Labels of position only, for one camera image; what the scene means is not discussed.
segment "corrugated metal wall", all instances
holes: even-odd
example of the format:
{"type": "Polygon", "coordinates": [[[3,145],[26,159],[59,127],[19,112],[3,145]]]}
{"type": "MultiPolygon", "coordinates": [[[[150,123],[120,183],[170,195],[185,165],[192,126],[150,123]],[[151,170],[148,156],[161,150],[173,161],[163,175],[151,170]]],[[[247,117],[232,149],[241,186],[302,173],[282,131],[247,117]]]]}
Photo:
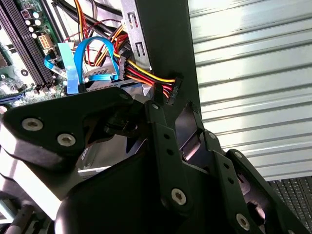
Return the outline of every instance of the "corrugated metal wall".
{"type": "Polygon", "coordinates": [[[312,0],[189,0],[205,127],[266,180],[312,175],[312,0]]]}

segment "yellow wire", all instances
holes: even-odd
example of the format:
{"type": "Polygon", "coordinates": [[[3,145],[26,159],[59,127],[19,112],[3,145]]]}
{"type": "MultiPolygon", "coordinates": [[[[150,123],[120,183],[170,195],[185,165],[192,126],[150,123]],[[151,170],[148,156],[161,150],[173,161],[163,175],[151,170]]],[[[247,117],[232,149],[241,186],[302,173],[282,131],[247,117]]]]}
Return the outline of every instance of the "yellow wire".
{"type": "MultiPolygon", "coordinates": [[[[116,37],[121,33],[121,31],[123,30],[123,28],[124,28],[123,26],[119,28],[119,30],[118,30],[118,31],[115,33],[115,35],[112,37],[111,42],[113,42],[113,41],[116,39],[116,37]]],[[[99,66],[99,65],[102,63],[102,61],[104,60],[104,58],[105,58],[107,52],[108,52],[108,49],[105,48],[105,50],[103,51],[103,54],[100,56],[100,58],[97,60],[97,62],[96,62],[96,64],[95,64],[96,67],[99,66]]]]}
{"type": "Polygon", "coordinates": [[[77,0],[75,0],[75,3],[77,5],[77,13],[79,16],[79,26],[80,26],[80,38],[83,39],[83,28],[82,28],[82,17],[81,17],[81,7],[77,0]]]}
{"type": "MultiPolygon", "coordinates": [[[[116,54],[115,52],[114,52],[114,56],[116,56],[117,58],[120,58],[120,55],[116,54]]],[[[143,72],[143,73],[147,74],[148,76],[153,77],[154,79],[157,79],[157,80],[160,80],[160,81],[163,81],[163,82],[175,82],[175,79],[162,79],[162,78],[156,77],[153,74],[151,74],[151,73],[143,70],[142,68],[138,67],[134,62],[132,62],[129,59],[127,60],[127,62],[130,63],[135,68],[137,68],[140,72],[143,72]]]]}

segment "chip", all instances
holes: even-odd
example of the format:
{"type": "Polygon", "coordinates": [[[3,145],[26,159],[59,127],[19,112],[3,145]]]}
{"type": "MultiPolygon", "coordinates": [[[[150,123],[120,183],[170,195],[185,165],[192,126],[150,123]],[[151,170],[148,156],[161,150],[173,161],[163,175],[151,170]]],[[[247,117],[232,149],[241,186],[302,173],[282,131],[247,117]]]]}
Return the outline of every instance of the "chip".
{"type": "Polygon", "coordinates": [[[20,13],[21,13],[21,16],[23,16],[24,20],[28,20],[31,18],[31,14],[29,10],[22,10],[20,13]]]}

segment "motherboard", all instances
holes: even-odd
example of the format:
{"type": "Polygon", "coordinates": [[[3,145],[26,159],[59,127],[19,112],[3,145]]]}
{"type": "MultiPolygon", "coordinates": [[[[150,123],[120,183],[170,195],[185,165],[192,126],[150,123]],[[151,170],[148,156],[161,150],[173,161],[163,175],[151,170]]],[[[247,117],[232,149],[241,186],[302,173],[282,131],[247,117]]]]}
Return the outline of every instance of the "motherboard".
{"type": "Polygon", "coordinates": [[[61,63],[61,57],[57,48],[57,37],[40,2],[5,0],[2,4],[0,114],[12,107],[61,97],[66,79],[43,65],[47,54],[56,63],[61,63]]]}

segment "screw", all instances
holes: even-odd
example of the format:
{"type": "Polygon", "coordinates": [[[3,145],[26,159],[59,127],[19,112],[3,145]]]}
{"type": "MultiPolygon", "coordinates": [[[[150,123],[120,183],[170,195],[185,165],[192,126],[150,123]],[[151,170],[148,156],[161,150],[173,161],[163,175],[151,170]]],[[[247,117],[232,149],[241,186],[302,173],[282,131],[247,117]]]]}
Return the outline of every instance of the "screw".
{"type": "Polygon", "coordinates": [[[62,146],[69,147],[76,143],[76,139],[73,135],[64,133],[58,136],[58,143],[62,146]]]}
{"type": "Polygon", "coordinates": [[[248,220],[245,218],[244,215],[242,214],[237,214],[236,215],[236,220],[238,222],[238,224],[246,231],[249,231],[250,229],[250,225],[249,225],[249,222],[248,220]]]}
{"type": "Polygon", "coordinates": [[[243,158],[243,156],[239,152],[235,152],[236,157],[243,158]]]}
{"type": "Polygon", "coordinates": [[[180,189],[172,189],[171,197],[180,206],[186,203],[186,196],[180,189]]]}
{"type": "Polygon", "coordinates": [[[123,98],[123,99],[128,99],[128,96],[125,95],[125,94],[119,94],[119,96],[120,96],[121,98],[123,98]]]}
{"type": "Polygon", "coordinates": [[[155,109],[157,109],[157,110],[159,109],[159,107],[158,107],[156,104],[154,104],[154,103],[152,104],[152,106],[153,106],[155,109]]]}
{"type": "Polygon", "coordinates": [[[209,133],[209,136],[212,138],[212,139],[215,139],[215,135],[213,133],[209,133]]]}
{"type": "Polygon", "coordinates": [[[43,128],[43,123],[37,118],[26,118],[21,125],[27,131],[39,131],[43,128]]]}

